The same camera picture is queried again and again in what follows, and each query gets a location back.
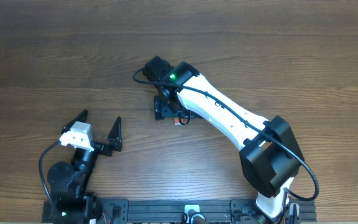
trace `wood grain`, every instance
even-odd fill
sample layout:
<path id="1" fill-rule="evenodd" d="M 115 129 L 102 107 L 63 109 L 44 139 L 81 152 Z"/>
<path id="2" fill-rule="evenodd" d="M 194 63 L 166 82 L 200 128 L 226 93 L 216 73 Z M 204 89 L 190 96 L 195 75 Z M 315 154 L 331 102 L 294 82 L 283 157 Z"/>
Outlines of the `wood grain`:
<path id="1" fill-rule="evenodd" d="M 124 149 L 89 183 L 100 196 L 256 196 L 209 123 L 154 120 L 156 91 L 131 78 L 154 55 L 289 121 L 320 182 L 319 221 L 358 221 L 358 1 L 0 0 L 0 222 L 40 221 L 39 156 L 84 108 L 98 139 L 123 120 Z M 44 170 L 72 154 L 54 149 Z M 293 189 L 312 193 L 305 171 Z"/>

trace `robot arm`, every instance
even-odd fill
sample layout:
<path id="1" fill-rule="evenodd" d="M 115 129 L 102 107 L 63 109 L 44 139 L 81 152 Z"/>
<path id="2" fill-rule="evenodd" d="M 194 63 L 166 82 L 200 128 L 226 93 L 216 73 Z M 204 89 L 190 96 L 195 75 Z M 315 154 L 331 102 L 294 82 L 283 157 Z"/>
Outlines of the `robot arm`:
<path id="1" fill-rule="evenodd" d="M 173 68 L 156 56 L 145 64 L 142 71 L 150 80 L 149 84 L 156 86 L 159 98 L 171 109 L 170 114 L 187 114 L 189 117 L 196 114 L 195 117 L 206 119 L 233 142 L 239 150 L 244 177 L 258 191 L 256 206 L 269 219 L 276 220 L 283 205 L 288 203 L 284 189 L 290 187 L 301 164 L 273 142 L 266 150 L 261 146 L 268 141 L 265 138 L 268 135 L 288 146 L 303 161 L 290 125 L 279 116 L 268 121 L 245 110 L 217 91 L 196 68 L 186 62 Z M 247 127 L 233 112 L 260 131 Z M 157 118 L 163 119 L 164 116 L 156 114 Z"/>

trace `wooden tabletop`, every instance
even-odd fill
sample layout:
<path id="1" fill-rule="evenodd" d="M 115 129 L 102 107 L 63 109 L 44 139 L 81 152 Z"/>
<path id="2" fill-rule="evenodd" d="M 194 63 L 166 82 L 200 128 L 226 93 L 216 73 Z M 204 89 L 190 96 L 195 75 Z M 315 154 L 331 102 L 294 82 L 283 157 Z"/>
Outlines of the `wooden tabletop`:
<path id="1" fill-rule="evenodd" d="M 203 119 L 154 120 L 154 55 L 187 61 L 245 109 L 292 126 L 321 186 L 320 221 L 358 221 L 358 1 L 0 0 L 0 222 L 39 222 L 42 151 L 84 108 L 124 148 L 89 190 L 130 200 L 255 198 L 238 150 Z M 44 172 L 69 161 L 47 154 Z M 301 169 L 291 188 L 313 193 Z"/>

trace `black cable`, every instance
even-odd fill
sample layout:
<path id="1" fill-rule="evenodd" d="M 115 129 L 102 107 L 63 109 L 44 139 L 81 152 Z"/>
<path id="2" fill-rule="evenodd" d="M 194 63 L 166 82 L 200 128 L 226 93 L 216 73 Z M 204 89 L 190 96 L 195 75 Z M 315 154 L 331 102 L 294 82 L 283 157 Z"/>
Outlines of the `black cable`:
<path id="1" fill-rule="evenodd" d="M 39 160 L 39 163 L 38 163 L 42 186 L 44 187 L 45 193 L 47 194 L 47 197 L 49 199 L 50 206 L 52 207 L 52 210 L 55 212 L 56 217 L 59 217 L 59 215 L 58 215 L 58 212 L 57 212 L 57 207 L 53 203 L 52 197 L 50 196 L 48 186 L 47 186 L 47 183 L 46 183 L 45 178 L 44 178 L 44 172 L 42 171 L 42 161 L 43 161 L 45 155 L 49 152 L 49 150 L 53 149 L 59 143 L 60 143 L 60 141 L 57 140 L 55 143 L 50 145 L 46 150 L 44 150 L 44 152 L 41 154 L 41 157 L 40 157 L 40 160 Z"/>
<path id="2" fill-rule="evenodd" d="M 181 113 L 178 114 L 179 123 L 180 123 L 181 125 L 186 125 L 186 124 L 188 124 L 188 123 L 190 122 L 190 118 L 191 118 L 191 111 L 190 111 L 189 116 L 187 117 L 187 122 L 186 122 L 186 123 L 184 123 L 184 122 L 181 120 Z"/>
<path id="3" fill-rule="evenodd" d="M 259 134 L 261 134 L 264 138 L 268 139 L 269 141 L 272 141 L 276 145 L 280 146 L 284 151 L 286 151 L 287 153 L 291 154 L 291 156 L 293 156 L 306 169 L 306 171 L 309 173 L 309 175 L 310 175 L 310 177 L 311 177 L 311 179 L 313 180 L 313 183 L 314 183 L 314 194 L 313 194 L 312 197 L 305 198 L 305 197 L 301 197 L 301 196 L 295 194 L 290 189 L 286 189 L 286 191 L 289 194 L 291 194 L 292 196 L 294 196 L 295 198 L 299 199 L 299 200 L 312 201 L 312 200 L 316 199 L 316 197 L 318 196 L 318 194 L 320 192 L 320 187 L 319 187 L 319 184 L 318 184 L 318 181 L 317 181 L 317 178 L 316 178 L 315 174 L 310 169 L 310 167 L 301 158 L 299 158 L 299 156 L 297 156 L 293 151 L 291 151 L 291 149 L 289 149 L 286 146 L 284 146 L 284 144 L 282 144 L 279 140 L 271 137 L 270 135 L 264 133 L 263 131 L 259 130 L 255 126 L 251 125 L 247 120 L 245 120 L 244 118 L 239 116 L 234 110 L 232 110 L 230 107 L 228 107 L 225 103 L 223 103 L 221 100 L 217 99 L 215 96 L 209 94 L 207 91 L 202 91 L 202 90 L 192 88 L 192 87 L 188 87 L 188 86 L 184 86 L 184 85 L 177 85 L 177 84 L 174 84 L 174 83 L 150 82 L 150 81 L 147 82 L 147 81 L 143 81 L 143 80 L 138 80 L 136 78 L 136 75 L 141 71 L 143 71 L 143 68 L 141 68 L 138 71 L 136 71 L 132 76 L 132 78 L 136 82 L 142 83 L 142 84 L 148 84 L 148 85 L 155 85 L 155 86 L 168 86 L 168 87 L 174 87 L 174 88 L 183 88 L 183 89 L 195 91 L 197 93 L 200 93 L 200 94 L 203 94 L 203 95 L 205 95 L 207 97 L 210 97 L 213 100 L 215 100 L 216 103 L 220 104 L 223 108 L 227 109 L 230 113 L 232 113 L 241 122 L 243 122 L 245 124 L 245 126 L 250 127 L 254 131 L 256 131 Z"/>

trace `black metal base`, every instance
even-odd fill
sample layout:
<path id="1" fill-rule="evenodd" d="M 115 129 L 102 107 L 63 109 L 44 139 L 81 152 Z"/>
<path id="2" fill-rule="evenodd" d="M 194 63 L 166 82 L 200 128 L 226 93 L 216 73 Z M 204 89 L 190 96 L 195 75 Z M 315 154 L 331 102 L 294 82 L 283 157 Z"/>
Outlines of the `black metal base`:
<path id="1" fill-rule="evenodd" d="M 181 115 L 181 118 L 183 119 L 187 119 L 189 115 L 190 119 L 203 118 L 200 115 L 186 109 L 174 112 L 167 102 L 161 100 L 161 97 L 154 96 L 154 118 L 156 120 L 162 120 L 164 118 L 178 118 L 179 115 Z"/>
<path id="2" fill-rule="evenodd" d="M 102 203 L 111 216 L 112 224 L 180 223 L 185 205 L 191 204 L 200 206 L 200 212 L 209 223 L 259 224 L 255 200 L 128 201 L 106 198 L 102 199 Z M 300 206 L 300 219 L 297 223 L 317 222 L 314 201 L 302 202 L 291 199 L 290 203 L 297 203 Z"/>

